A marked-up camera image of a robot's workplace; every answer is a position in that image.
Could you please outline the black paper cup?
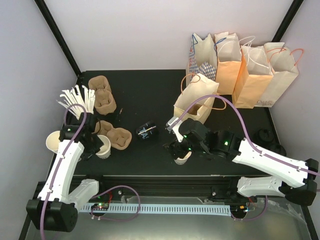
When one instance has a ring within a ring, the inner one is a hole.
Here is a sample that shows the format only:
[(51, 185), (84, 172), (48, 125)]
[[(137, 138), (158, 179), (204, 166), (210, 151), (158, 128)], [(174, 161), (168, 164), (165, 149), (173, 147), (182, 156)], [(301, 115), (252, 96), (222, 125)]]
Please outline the black paper cup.
[(148, 121), (135, 129), (135, 135), (141, 141), (153, 139), (159, 135), (159, 130), (154, 121)]

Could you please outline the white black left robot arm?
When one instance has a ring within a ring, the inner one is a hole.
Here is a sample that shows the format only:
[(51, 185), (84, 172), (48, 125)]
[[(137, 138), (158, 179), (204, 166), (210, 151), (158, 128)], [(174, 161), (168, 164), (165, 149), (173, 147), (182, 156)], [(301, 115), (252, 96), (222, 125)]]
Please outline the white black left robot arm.
[(46, 183), (37, 198), (26, 205), (27, 214), (38, 230), (71, 232), (84, 204), (91, 197), (101, 200), (107, 195), (107, 186), (95, 179), (84, 179), (70, 191), (79, 160), (109, 150), (108, 144), (95, 133), (96, 122), (93, 114), (81, 113), (78, 123), (61, 129), (57, 155)]

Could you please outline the white paper cup GOOD print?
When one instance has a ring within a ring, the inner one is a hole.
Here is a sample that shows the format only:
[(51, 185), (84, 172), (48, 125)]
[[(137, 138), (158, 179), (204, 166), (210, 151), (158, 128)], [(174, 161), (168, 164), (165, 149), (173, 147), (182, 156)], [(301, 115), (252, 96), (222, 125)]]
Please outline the white paper cup GOOD print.
[(177, 165), (183, 165), (187, 162), (187, 160), (189, 159), (189, 157), (192, 155), (192, 152), (189, 151), (184, 157), (180, 158), (178, 157), (177, 159), (174, 160), (174, 162), (177, 164)]

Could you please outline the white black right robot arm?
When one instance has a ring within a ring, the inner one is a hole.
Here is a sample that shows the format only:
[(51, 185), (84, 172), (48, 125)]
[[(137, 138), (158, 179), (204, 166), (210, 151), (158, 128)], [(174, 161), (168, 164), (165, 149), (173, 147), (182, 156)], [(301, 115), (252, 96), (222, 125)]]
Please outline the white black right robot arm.
[(297, 205), (311, 206), (316, 197), (319, 163), (312, 158), (292, 159), (230, 131), (212, 131), (192, 118), (182, 121), (172, 117), (166, 129), (175, 135), (175, 140), (165, 148), (176, 162), (186, 162), (195, 154), (207, 160), (221, 158), (267, 174), (266, 177), (242, 176), (237, 184), (228, 187), (228, 198), (234, 202), (243, 197), (275, 196)]

